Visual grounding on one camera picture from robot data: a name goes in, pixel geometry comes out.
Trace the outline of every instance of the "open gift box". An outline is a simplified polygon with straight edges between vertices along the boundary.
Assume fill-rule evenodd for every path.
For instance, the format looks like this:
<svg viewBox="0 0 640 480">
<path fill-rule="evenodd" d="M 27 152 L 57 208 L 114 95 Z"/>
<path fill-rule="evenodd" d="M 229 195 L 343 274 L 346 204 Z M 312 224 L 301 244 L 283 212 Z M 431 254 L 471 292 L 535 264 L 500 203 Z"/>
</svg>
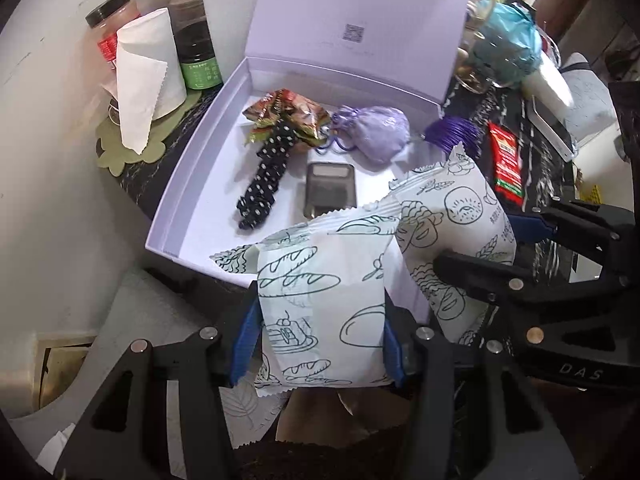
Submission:
<svg viewBox="0 0 640 480">
<path fill-rule="evenodd" d="M 410 143 L 385 168 L 374 167 L 358 152 L 295 155 L 265 224 L 252 232 L 238 228 L 236 202 L 258 164 L 258 146 L 245 145 L 251 125 L 242 110 L 269 91 L 288 88 L 330 112 L 340 105 L 399 108 L 412 132 L 421 132 L 439 118 L 466 2 L 258 0 L 246 57 L 184 150 L 156 212 L 146 248 L 182 266 L 248 286 L 253 275 L 229 274 L 209 257 L 305 221 L 308 162 L 353 164 L 357 202 L 363 205 L 385 196 L 393 178 L 433 162 L 434 156 L 442 160 L 444 156 L 424 142 Z M 412 294 L 415 301 L 425 301 L 415 285 Z"/>
</svg>

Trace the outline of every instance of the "black polka dot scrunchie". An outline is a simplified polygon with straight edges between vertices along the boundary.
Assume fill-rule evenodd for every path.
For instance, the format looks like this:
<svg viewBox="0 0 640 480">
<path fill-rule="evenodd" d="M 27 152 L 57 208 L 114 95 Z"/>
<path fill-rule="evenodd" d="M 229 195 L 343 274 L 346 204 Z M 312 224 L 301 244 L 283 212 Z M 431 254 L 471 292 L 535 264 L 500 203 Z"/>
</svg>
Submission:
<svg viewBox="0 0 640 480">
<path fill-rule="evenodd" d="M 293 128 L 283 120 L 278 121 L 273 127 L 271 137 L 257 153 L 261 161 L 254 179 L 236 204 L 242 217 L 239 228 L 254 229 L 267 219 L 275 202 L 273 195 L 287 171 L 289 152 L 295 143 Z"/>
</svg>

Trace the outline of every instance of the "small plastic case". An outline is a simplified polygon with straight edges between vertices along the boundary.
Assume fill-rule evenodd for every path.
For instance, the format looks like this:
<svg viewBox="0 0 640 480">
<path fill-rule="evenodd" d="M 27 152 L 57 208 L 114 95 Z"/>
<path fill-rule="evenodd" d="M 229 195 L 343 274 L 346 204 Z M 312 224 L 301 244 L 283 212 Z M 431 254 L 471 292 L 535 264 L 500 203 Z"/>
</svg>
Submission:
<svg viewBox="0 0 640 480">
<path fill-rule="evenodd" d="M 351 164 L 313 162 L 306 167 L 306 218 L 356 206 L 355 171 Z"/>
</svg>

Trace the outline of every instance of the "blue plastic bag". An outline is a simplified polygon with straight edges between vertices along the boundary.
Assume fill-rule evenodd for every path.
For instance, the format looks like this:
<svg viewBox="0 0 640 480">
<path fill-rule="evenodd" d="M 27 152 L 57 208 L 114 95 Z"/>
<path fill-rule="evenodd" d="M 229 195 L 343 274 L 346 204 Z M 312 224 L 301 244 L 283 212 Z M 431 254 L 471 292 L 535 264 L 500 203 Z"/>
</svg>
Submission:
<svg viewBox="0 0 640 480">
<path fill-rule="evenodd" d="M 540 66 L 542 38 L 531 13 L 517 3 L 496 4 L 480 33 L 485 39 L 474 45 L 471 61 L 497 86 L 519 83 Z"/>
</svg>

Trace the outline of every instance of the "purple tassel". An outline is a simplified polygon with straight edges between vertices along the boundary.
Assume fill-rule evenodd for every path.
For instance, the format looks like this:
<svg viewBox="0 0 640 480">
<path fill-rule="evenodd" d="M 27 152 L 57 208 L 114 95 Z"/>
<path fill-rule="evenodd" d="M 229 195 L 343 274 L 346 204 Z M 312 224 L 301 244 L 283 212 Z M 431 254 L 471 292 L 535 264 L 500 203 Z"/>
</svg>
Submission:
<svg viewBox="0 0 640 480">
<path fill-rule="evenodd" d="M 480 129 L 462 117 L 444 116 L 430 124 L 424 131 L 424 140 L 439 147 L 447 156 L 462 142 L 467 155 L 473 159 L 480 157 Z"/>
</svg>

